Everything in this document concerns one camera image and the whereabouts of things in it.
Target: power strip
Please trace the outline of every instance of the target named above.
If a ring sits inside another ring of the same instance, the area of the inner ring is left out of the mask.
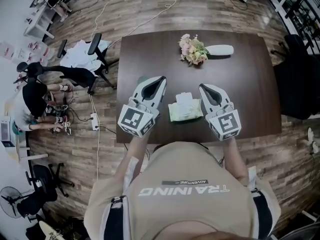
[[[91,117],[93,118],[91,120],[91,124],[92,124],[92,129],[94,131],[98,131],[99,130],[99,121],[98,121],[98,116],[97,116],[97,113],[92,113],[91,114]]]

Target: wooden floor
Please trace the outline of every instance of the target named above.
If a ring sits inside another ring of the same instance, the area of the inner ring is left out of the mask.
[[[232,0],[238,7],[245,5]],[[138,24],[152,18],[172,4],[174,0],[113,0],[105,7],[98,19],[97,31],[104,40],[115,41],[126,35]],[[76,11],[94,4],[91,0],[76,0],[71,7]],[[67,47],[77,41],[90,40],[95,28],[95,18],[101,13],[105,1],[99,1],[91,8],[74,12],[63,24],[56,19],[50,32],[55,39],[46,40],[51,47],[58,49],[63,39],[68,39]],[[229,0],[178,0],[176,5],[146,25],[138,28],[133,34],[183,29],[219,30],[240,33],[258,34],[263,37],[268,50],[281,48],[278,42],[283,41],[286,29],[269,0],[248,0],[247,10],[236,8]],[[107,53],[107,61],[119,56],[121,42],[117,42]],[[276,65],[281,60],[270,55]],[[59,63],[58,59],[50,62]],[[110,68],[108,79],[117,82],[118,65]],[[47,84],[65,83],[56,73],[48,73],[43,78]],[[75,88],[73,108],[80,119],[90,117],[92,106],[86,89]],[[95,89],[93,101],[101,125],[116,130],[116,91],[103,81]],[[303,144],[308,126],[319,131],[319,120],[298,121],[282,117],[282,134],[245,139],[238,142],[241,155],[248,167],[256,166],[258,175],[270,181],[280,201],[282,215],[275,231],[281,234],[290,218],[310,206],[319,198],[319,180],[316,179],[320,169],[319,157],[310,156],[310,148]],[[52,136],[49,131],[33,131],[30,134],[30,147],[33,154],[48,153],[48,159],[38,163],[52,163],[55,167],[63,162],[65,167],[61,175],[75,183],[75,188],[65,187],[69,198],[58,193],[56,202],[46,206],[62,216],[83,216],[89,201],[91,188],[97,178],[98,132],[92,131],[91,122],[74,119],[72,136],[63,133]],[[221,153],[219,143],[207,143],[213,152]],[[115,172],[125,153],[124,145],[116,143],[115,134],[102,129],[99,148],[99,178],[110,177]]]

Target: dark wooden table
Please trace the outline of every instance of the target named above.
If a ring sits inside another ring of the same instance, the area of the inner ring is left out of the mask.
[[[201,66],[180,61],[178,42],[184,34],[198,39],[205,46],[232,45],[228,58],[206,60]],[[238,109],[242,130],[238,139],[281,133],[280,102],[271,59],[262,37],[254,34],[210,30],[176,30],[152,32],[124,37],[121,41],[117,82],[116,120],[123,104],[132,96],[141,76],[165,76],[167,87],[159,106],[160,118],[153,127],[150,144],[175,141],[214,142],[218,139],[204,117],[193,121],[170,122],[168,104],[176,95],[191,92],[200,99],[199,85],[212,84],[226,91]],[[207,114],[202,103],[202,112]],[[132,136],[118,125],[116,141],[130,142]]]

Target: white wall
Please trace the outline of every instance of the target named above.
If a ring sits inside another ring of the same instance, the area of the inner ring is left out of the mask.
[[[33,0],[0,0],[0,40],[15,47],[29,43],[30,39],[23,36],[27,24],[25,19],[30,15]],[[17,65],[0,57],[0,117],[4,114],[5,101],[15,94],[13,82],[17,79]],[[32,187],[28,184],[25,171],[28,163],[18,164],[11,160],[3,145],[0,145],[0,190],[10,186],[26,192]],[[27,240],[26,228],[33,226],[22,217],[18,219],[7,216],[0,208],[0,232],[7,240]]]

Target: beige t-shirt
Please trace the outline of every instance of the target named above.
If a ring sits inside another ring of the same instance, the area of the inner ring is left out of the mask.
[[[274,226],[280,216],[277,199],[267,182],[258,181],[256,187],[267,195]],[[103,239],[104,211],[113,197],[121,195],[128,199],[133,240],[154,239],[165,227],[181,221],[258,238],[258,215],[250,189],[197,143],[174,142],[159,148],[124,193],[123,182],[115,178],[97,181],[84,217],[92,240]]]

